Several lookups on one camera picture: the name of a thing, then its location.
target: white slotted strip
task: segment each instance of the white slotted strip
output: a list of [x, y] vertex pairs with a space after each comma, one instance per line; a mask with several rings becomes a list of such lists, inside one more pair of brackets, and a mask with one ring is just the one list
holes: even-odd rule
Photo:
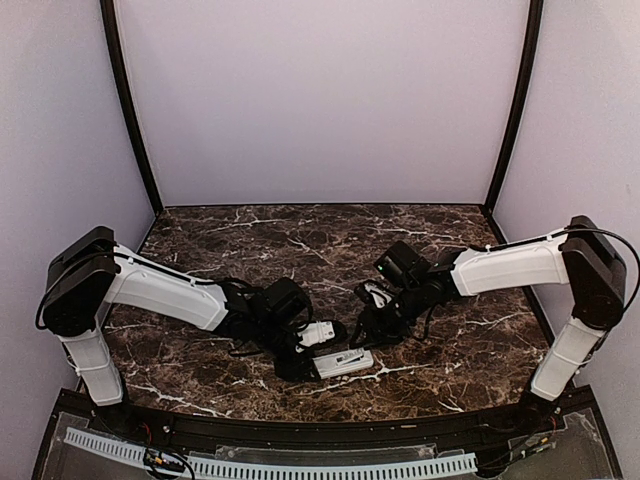
[[[142, 463], [144, 447], [106, 438], [76, 428], [67, 428], [65, 443], [137, 468]], [[350, 467], [312, 467], [260, 465], [188, 457], [199, 479], [230, 480], [430, 480], [464, 473], [474, 473], [474, 453], [414, 462]]]

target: white panel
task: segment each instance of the white panel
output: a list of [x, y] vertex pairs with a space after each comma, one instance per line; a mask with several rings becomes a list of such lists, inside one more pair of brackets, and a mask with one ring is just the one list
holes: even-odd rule
[[526, 0], [118, 5], [168, 205], [484, 200]]
[[[586, 214], [640, 247], [639, 85], [638, 2], [545, 2], [531, 89], [496, 211], [509, 239]], [[630, 290], [634, 261], [616, 247], [627, 259]], [[569, 289], [537, 292], [559, 332], [573, 304]], [[640, 472], [639, 316], [637, 304], [578, 377], [595, 390], [625, 478]]]
[[0, 476], [22, 479], [76, 381], [59, 340], [34, 327], [49, 262], [99, 224], [138, 245], [153, 218], [99, 2], [0, 2], [0, 132]]

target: brown marble surface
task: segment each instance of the brown marble surface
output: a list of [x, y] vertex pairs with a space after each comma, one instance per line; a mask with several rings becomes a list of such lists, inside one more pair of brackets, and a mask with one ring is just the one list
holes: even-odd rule
[[[495, 243], [474, 206], [188, 207], [160, 216], [142, 255], [202, 278], [266, 286], [291, 277], [309, 292], [315, 318], [351, 332], [362, 308], [353, 288], [378, 279], [372, 263], [396, 240], [429, 259]], [[375, 350], [372, 368], [318, 383], [285, 383], [266, 355], [231, 358], [229, 340], [132, 307], [114, 308], [105, 336], [136, 404], [282, 421], [388, 420], [513, 403], [547, 347], [519, 289], [438, 308], [427, 341]]]

